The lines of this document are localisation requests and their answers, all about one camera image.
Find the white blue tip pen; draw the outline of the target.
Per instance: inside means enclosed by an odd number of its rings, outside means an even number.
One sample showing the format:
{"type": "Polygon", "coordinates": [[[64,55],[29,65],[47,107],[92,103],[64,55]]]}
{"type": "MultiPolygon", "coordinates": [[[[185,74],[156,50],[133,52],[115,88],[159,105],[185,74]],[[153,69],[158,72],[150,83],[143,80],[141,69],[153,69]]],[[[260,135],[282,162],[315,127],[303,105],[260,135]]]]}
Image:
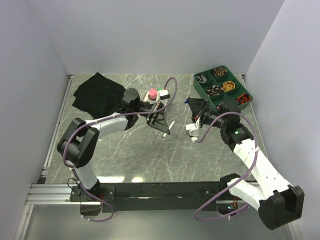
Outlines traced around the white blue tip pen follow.
{"type": "Polygon", "coordinates": [[[163,136],[162,136],[162,138],[165,138],[167,135],[170,134],[171,129],[172,129],[173,125],[175,124],[175,122],[176,122],[176,119],[175,119],[174,121],[172,121],[172,123],[169,125],[169,127],[168,127],[168,133],[164,133],[163,136]]]}

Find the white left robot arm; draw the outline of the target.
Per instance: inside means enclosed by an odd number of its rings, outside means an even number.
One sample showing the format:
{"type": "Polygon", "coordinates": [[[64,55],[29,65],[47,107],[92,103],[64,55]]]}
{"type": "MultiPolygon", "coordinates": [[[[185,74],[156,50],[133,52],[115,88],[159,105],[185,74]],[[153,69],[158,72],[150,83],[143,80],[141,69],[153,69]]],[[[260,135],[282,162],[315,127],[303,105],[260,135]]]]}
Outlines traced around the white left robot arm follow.
{"type": "Polygon", "coordinates": [[[155,92],[155,100],[142,101],[138,91],[129,88],[124,92],[115,113],[87,121],[80,118],[72,120],[58,142],[57,151],[62,155],[66,166],[74,171],[77,182],[83,186],[82,195],[88,201],[94,201],[100,195],[100,182],[90,164],[98,140],[132,128],[139,116],[144,117],[151,128],[170,134],[163,102],[169,98],[169,91],[161,89],[155,92]]]}

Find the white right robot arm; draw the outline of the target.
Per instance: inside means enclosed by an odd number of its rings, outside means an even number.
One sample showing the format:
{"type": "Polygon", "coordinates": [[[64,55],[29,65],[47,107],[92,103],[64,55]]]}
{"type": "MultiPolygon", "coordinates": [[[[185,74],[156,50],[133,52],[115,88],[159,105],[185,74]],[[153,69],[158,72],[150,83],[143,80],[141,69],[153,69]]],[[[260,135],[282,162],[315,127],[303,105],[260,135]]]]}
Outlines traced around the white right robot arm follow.
{"type": "Polygon", "coordinates": [[[199,213],[219,197],[231,199],[233,196],[246,204],[226,214],[236,216],[238,212],[252,207],[257,210],[260,220],[270,230],[275,230],[302,217],[305,193],[293,186],[271,164],[258,146],[256,131],[251,125],[245,127],[241,120],[247,118],[241,114],[236,100],[226,100],[218,108],[211,108],[207,100],[188,97],[185,101],[192,112],[192,123],[185,126],[192,142],[201,143],[198,130],[203,125],[220,129],[220,136],[230,150],[248,167],[242,175],[229,174],[220,181],[219,192],[207,200],[195,212],[199,213]]]}

